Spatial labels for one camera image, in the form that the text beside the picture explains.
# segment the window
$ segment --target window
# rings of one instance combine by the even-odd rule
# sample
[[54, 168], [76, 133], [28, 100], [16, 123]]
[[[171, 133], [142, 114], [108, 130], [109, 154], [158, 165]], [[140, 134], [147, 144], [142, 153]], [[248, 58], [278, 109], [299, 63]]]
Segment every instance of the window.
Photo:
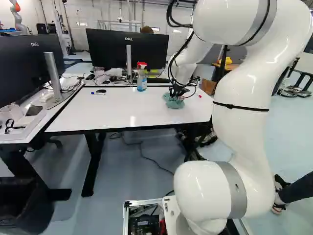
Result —
[[160, 28], [151, 27], [151, 29], [152, 29], [154, 32], [159, 32], [159, 31], [160, 31]]
[[88, 26], [88, 23], [76, 22], [78, 26]]

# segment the monitor stand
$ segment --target monitor stand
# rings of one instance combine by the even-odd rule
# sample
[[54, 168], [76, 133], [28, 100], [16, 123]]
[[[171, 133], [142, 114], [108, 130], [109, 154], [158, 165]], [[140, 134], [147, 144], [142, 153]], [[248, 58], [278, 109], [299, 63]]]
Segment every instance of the monitor stand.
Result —
[[52, 109], [53, 107], [57, 106], [58, 104], [61, 104], [63, 101], [67, 100], [72, 94], [74, 94], [75, 91], [62, 93], [62, 98], [57, 99], [55, 96], [53, 96], [51, 99], [47, 100], [45, 109]]
[[132, 50], [131, 45], [126, 45], [126, 55], [127, 55], [127, 79], [131, 79], [132, 77]]
[[57, 66], [55, 64], [53, 52], [46, 51], [44, 52], [44, 56], [54, 93], [53, 97], [47, 100], [45, 109], [52, 109], [53, 107], [62, 103], [64, 100], [68, 99], [72, 94], [74, 94], [75, 91], [62, 93], [62, 87], [58, 75]]

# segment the monitor screen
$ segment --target monitor screen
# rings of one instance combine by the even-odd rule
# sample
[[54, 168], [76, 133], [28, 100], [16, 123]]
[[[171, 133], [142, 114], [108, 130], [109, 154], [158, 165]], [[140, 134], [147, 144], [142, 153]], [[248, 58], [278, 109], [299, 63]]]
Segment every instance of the monitor screen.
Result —
[[45, 51], [53, 52], [61, 76], [65, 67], [56, 34], [0, 37], [0, 108], [18, 102], [50, 80]]
[[93, 66], [126, 68], [126, 45], [131, 45], [132, 68], [138, 61], [146, 62], [149, 69], [165, 67], [169, 35], [90, 28], [86, 33]]

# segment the dell logo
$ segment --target dell logo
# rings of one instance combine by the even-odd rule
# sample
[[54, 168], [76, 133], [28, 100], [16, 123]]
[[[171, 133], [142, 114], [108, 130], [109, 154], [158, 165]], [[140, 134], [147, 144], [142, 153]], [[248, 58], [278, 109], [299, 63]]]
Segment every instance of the dell logo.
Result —
[[30, 43], [32, 47], [39, 47], [38, 43]]

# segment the black pants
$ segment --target black pants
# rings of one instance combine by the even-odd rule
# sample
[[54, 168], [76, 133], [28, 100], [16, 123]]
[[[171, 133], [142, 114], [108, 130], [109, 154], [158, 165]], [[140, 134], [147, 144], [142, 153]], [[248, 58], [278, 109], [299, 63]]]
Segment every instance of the black pants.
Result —
[[278, 195], [286, 204], [313, 197], [313, 171], [280, 190]]

